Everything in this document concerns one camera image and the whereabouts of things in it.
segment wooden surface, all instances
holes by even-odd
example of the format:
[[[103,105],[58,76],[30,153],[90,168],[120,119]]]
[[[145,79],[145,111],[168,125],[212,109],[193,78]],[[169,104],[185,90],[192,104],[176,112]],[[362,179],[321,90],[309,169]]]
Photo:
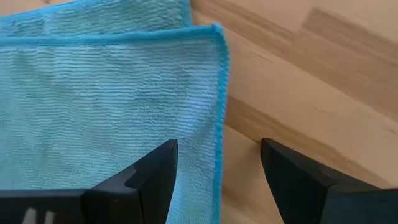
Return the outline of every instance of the wooden surface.
[[[1,4],[0,14],[46,5]],[[196,24],[225,26],[231,51],[223,223],[282,223],[259,158],[263,137],[376,186],[398,187],[398,1],[191,4]]]

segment black device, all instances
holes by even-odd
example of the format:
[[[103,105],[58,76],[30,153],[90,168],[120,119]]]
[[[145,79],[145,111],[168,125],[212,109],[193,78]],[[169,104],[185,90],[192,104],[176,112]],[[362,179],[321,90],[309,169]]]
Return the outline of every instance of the black device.
[[[77,190],[0,190],[1,224],[163,224],[177,173],[177,140]]]
[[[264,172],[286,224],[397,224],[398,189],[379,189],[262,139]]]

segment microfiber cloth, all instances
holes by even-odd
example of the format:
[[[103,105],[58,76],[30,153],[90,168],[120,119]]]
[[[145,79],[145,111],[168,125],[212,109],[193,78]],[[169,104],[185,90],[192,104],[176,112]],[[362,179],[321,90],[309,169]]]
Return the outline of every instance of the microfiber cloth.
[[[0,189],[92,187],[176,138],[167,223],[219,223],[228,67],[219,25],[0,38]]]
[[[189,0],[77,0],[0,17],[0,37],[122,34],[191,25]]]

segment folded cloth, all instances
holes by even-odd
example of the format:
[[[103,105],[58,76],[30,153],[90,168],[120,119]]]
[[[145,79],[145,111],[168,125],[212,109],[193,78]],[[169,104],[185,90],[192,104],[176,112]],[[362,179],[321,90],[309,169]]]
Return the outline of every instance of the folded cloth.
[[[191,25],[189,0],[77,0],[0,17],[0,37],[120,34]]]
[[[218,25],[0,39],[0,189],[92,187],[178,139],[167,223],[218,223],[228,49]]]

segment cloth texture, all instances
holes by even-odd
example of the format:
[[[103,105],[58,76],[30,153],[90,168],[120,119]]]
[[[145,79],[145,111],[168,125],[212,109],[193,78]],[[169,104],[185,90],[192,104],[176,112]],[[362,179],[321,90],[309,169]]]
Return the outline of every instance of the cloth texture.
[[[90,188],[175,138],[167,223],[219,223],[229,54],[189,12],[86,0],[0,18],[0,189]]]
[[[0,37],[122,34],[191,26],[188,0],[77,0],[0,17]]]

